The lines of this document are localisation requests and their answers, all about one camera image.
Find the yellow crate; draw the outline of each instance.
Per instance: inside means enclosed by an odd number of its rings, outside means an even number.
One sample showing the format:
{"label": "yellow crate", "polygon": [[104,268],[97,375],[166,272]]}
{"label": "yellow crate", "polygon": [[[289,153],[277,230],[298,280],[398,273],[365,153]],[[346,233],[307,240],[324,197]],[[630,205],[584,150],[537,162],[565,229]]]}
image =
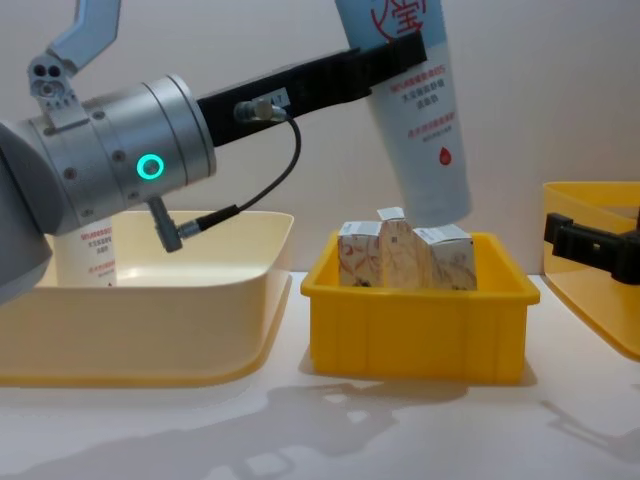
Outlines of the yellow crate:
{"label": "yellow crate", "polygon": [[[559,213],[579,225],[626,233],[636,227],[640,182],[549,183],[544,202],[545,215]],[[544,272],[554,292],[619,352],[640,360],[640,287],[552,252],[545,242]]]}
{"label": "yellow crate", "polygon": [[513,384],[524,369],[527,306],[540,292],[498,239],[473,235],[478,291],[341,287],[335,234],[302,283],[311,360],[331,375]]}

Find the white surface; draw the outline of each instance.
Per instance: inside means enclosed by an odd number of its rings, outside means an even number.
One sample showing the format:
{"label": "white surface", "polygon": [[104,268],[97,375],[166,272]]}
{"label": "white surface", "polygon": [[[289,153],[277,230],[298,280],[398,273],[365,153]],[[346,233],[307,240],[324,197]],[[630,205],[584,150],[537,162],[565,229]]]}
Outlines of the white surface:
{"label": "white surface", "polygon": [[[304,373],[301,279],[266,365],[244,380],[201,390],[0,390],[0,480],[639,478],[640,364],[541,280],[526,386],[490,388]],[[574,430],[559,428],[550,408]]]}
{"label": "white surface", "polygon": [[[74,0],[2,0],[0,116],[37,113],[32,57],[71,24]],[[500,235],[541,269],[542,182],[638,180],[640,2],[443,0],[475,210],[466,230]],[[204,94],[347,46],[333,0],[124,0],[120,38],[74,80],[81,98],[167,72]],[[296,216],[295,267],[330,230],[400,203],[366,103],[301,120],[291,178],[259,207]],[[283,126],[218,150],[218,175],[173,208],[249,198],[289,161]]]}

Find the beige tray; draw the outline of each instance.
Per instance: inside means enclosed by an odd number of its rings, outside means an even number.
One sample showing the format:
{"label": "beige tray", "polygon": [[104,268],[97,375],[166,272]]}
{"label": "beige tray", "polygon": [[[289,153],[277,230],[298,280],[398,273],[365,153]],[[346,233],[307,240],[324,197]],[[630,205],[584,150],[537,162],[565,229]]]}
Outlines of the beige tray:
{"label": "beige tray", "polygon": [[166,254],[147,212],[115,216],[117,288],[57,287],[52,262],[0,308],[0,384],[199,386],[256,370],[288,295],[292,224],[244,213]]}

